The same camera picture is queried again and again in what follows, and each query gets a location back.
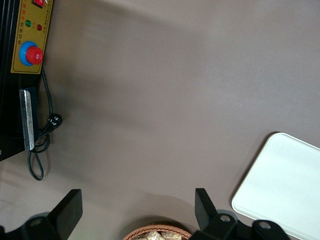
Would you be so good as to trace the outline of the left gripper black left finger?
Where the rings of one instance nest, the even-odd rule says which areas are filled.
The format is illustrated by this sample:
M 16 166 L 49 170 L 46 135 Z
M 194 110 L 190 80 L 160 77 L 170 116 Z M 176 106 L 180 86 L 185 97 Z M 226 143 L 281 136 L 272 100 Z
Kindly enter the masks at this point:
M 67 240 L 83 216 L 82 190 L 72 189 L 50 212 L 30 217 L 20 227 L 6 232 L 2 240 Z

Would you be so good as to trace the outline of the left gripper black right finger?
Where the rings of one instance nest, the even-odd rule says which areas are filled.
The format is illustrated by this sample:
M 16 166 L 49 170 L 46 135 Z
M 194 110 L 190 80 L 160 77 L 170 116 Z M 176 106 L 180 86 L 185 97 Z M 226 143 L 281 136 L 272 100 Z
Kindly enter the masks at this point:
M 226 212 L 218 212 L 204 188 L 195 189 L 194 212 L 199 230 L 192 240 L 289 240 L 275 222 L 255 220 L 251 226 Z

